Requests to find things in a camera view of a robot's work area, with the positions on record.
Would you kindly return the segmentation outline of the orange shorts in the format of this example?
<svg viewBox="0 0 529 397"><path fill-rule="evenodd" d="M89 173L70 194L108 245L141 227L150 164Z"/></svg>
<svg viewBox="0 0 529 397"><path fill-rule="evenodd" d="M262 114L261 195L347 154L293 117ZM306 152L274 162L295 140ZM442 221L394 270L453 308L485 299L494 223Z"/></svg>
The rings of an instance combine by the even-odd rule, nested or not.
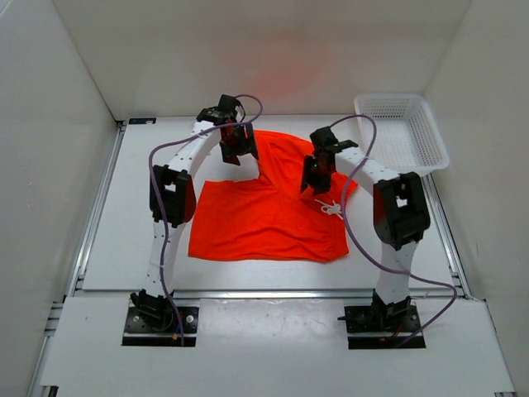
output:
<svg viewBox="0 0 529 397"><path fill-rule="evenodd" d="M300 189L312 144L282 132L256 133L259 175L206 181L193 216L188 255L207 261L314 261L347 256L341 198L358 188L335 173L331 189Z"/></svg>

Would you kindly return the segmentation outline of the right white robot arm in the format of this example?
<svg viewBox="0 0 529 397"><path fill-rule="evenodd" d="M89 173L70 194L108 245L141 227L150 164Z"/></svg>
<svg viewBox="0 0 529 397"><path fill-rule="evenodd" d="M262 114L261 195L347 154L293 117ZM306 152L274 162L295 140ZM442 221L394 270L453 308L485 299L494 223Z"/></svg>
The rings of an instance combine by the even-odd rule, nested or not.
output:
<svg viewBox="0 0 529 397"><path fill-rule="evenodd" d="M331 177L341 172L353 175L352 179L373 199L373 225L382 256L371 320L378 329L388 331L408 311L412 258L431 225L421 177L385 167L353 141L338 141L330 127L317 129L310 140L313 152L303 161L301 192L310 188L314 194L327 193Z"/></svg>

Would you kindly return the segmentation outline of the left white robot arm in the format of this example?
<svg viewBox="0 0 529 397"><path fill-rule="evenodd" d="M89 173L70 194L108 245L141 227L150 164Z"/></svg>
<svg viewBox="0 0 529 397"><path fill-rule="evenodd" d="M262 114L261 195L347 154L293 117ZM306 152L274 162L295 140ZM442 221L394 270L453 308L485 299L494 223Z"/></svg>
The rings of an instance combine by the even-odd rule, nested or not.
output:
<svg viewBox="0 0 529 397"><path fill-rule="evenodd" d="M148 156L149 205L153 220L153 243L145 275L145 288L131 295L142 319L155 331L185 334L185 317L174 302L173 277L179 241L192 220L198 199L193 186L195 175L215 146L222 161L239 166L239 158L259 158L252 118L246 116L241 100L249 94L223 94L216 106L197 115L189 136L155 147Z"/></svg>

